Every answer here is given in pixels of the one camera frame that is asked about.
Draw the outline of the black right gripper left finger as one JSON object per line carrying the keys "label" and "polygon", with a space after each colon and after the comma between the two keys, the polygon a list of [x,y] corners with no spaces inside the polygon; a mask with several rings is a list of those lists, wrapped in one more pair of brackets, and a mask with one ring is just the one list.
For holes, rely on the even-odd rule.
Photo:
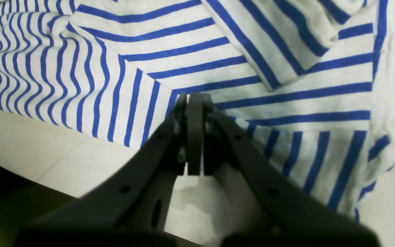
{"label": "black right gripper left finger", "polygon": [[176,247],[163,232],[173,185],[184,174],[182,94],[170,116],[114,175],[23,228],[16,247]]}

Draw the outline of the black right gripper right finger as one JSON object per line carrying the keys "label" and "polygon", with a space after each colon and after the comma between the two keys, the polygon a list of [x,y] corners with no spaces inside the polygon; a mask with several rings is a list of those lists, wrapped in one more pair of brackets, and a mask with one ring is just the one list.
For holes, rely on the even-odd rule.
{"label": "black right gripper right finger", "polygon": [[281,175],[246,134],[194,94],[194,174],[228,197],[232,234],[221,247],[379,247],[366,227],[332,211]]}

